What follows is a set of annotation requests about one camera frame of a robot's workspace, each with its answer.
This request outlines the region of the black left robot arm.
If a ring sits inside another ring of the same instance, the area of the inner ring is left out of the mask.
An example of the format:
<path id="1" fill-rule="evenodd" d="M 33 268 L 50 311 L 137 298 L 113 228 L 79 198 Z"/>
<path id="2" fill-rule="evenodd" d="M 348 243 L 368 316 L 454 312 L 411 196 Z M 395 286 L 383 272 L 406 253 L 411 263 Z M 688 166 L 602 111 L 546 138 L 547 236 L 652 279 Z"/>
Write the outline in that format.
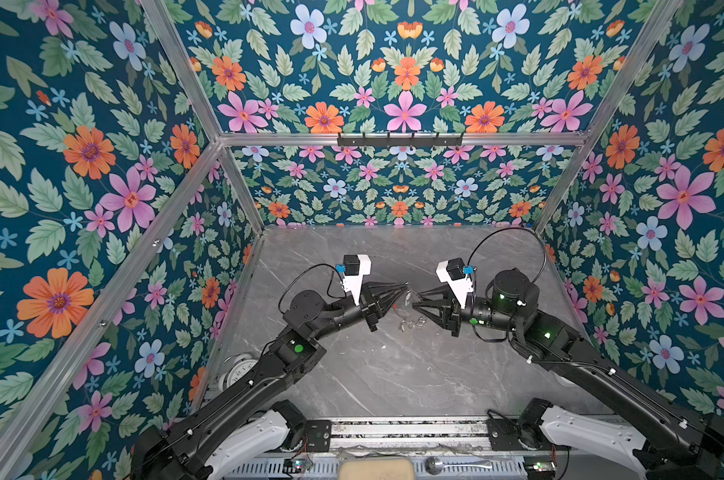
<path id="1" fill-rule="evenodd" d="M 328 303 L 316 291 L 295 295 L 285 328 L 255 365 L 209 403 L 163 431 L 150 427 L 133 447 L 130 479 L 221 479 L 283 444 L 294 446 L 305 418 L 277 396 L 324 357 L 322 338 L 360 322 L 371 331 L 408 289 L 405 283 L 364 282 L 358 297 Z"/>

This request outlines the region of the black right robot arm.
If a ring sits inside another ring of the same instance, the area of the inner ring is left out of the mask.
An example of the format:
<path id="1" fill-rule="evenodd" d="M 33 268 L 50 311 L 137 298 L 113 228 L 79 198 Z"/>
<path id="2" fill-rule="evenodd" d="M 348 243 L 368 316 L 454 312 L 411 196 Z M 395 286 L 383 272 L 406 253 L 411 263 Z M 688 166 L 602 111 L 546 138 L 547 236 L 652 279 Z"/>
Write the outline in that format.
<path id="1" fill-rule="evenodd" d="M 603 356 L 565 321 L 538 307 L 539 287 L 518 269 L 499 272 L 483 297 L 471 277 L 439 275 L 442 286 L 413 307 L 459 336 L 463 326 L 502 332 L 527 363 L 577 385 L 624 425 L 594 420 L 535 398 L 517 420 L 527 448 L 568 446 L 620 464 L 644 479 L 717 479 L 724 460 L 724 419 L 674 404 Z"/>

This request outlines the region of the bunch of keys yellow tag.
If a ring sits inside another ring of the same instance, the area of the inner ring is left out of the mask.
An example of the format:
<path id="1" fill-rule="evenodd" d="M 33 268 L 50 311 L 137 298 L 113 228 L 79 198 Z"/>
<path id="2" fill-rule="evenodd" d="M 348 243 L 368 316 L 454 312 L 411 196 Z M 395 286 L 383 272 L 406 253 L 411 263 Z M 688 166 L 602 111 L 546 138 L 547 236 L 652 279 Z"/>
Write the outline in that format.
<path id="1" fill-rule="evenodd" d="M 414 330 L 424 327 L 428 321 L 424 317 L 419 318 L 405 318 L 400 322 L 399 329 L 402 332 L 406 332 L 408 330 Z"/>

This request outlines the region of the large keyring with red grip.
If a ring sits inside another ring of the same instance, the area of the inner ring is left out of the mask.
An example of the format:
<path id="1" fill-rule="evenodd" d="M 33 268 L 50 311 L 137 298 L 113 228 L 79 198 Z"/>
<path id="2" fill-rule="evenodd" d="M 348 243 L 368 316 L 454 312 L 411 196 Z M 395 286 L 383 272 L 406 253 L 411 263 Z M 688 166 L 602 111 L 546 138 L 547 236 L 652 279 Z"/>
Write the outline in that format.
<path id="1" fill-rule="evenodd" d="M 400 322 L 405 318 L 419 318 L 421 315 L 414 309 L 413 303 L 417 299 L 417 295 L 412 289 L 409 289 L 406 296 L 402 296 L 398 301 L 394 314 L 400 319 Z"/>

